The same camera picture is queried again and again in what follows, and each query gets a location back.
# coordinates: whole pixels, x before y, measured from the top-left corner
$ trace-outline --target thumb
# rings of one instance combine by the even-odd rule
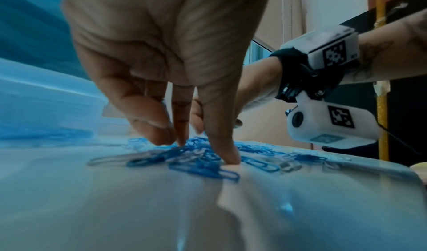
[[[233,78],[220,80],[198,87],[202,103],[203,123],[212,150],[226,163],[239,164],[240,154],[233,143],[235,123],[234,99],[240,73],[231,73]]]

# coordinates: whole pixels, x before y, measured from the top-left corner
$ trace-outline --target arm tattoo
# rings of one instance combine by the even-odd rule
[[[374,59],[382,51],[391,47],[391,45],[393,45],[393,41],[383,42],[378,45],[370,43],[360,44],[362,64],[358,68],[350,71],[350,73],[353,73],[353,82],[360,82],[373,77],[372,65],[374,63]]]
[[[419,21],[415,25],[411,25],[407,21],[404,21],[404,24],[412,35],[412,38],[409,40],[408,45],[415,44],[422,51],[427,51],[427,38],[426,36],[420,34],[421,32],[427,35],[427,12],[423,14],[421,21]]]

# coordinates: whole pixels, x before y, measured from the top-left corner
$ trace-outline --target window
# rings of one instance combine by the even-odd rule
[[[246,51],[246,56],[245,56],[245,60],[243,61],[243,65],[248,65],[250,63],[253,63],[254,61],[267,58],[268,56],[270,56],[270,54],[271,54],[270,50],[267,50],[262,46],[258,45],[257,43],[255,43],[254,41],[252,41],[250,43],[248,51]]]

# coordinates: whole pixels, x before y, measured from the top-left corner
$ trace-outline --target black cable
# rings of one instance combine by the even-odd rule
[[[413,151],[414,153],[418,154],[419,156],[421,156],[422,158],[424,158],[424,160],[427,160],[427,157],[424,156],[422,153],[420,153],[419,151],[415,150],[414,148],[412,148],[409,144],[407,144],[405,141],[401,140],[400,138],[398,138],[397,136],[393,135],[388,128],[384,127],[383,125],[378,123],[378,126],[381,127],[384,131],[386,131],[390,136],[394,137],[395,140],[399,141],[400,143],[402,143],[403,145],[405,145],[408,149],[410,149],[411,151]]]

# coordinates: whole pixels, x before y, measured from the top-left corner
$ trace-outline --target white device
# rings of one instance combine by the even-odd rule
[[[307,54],[313,70],[343,65],[359,58],[358,33],[342,25],[306,33],[280,47],[290,48]]]
[[[310,99],[302,91],[287,119],[289,135],[298,141],[348,149],[375,143],[380,135],[369,111]]]

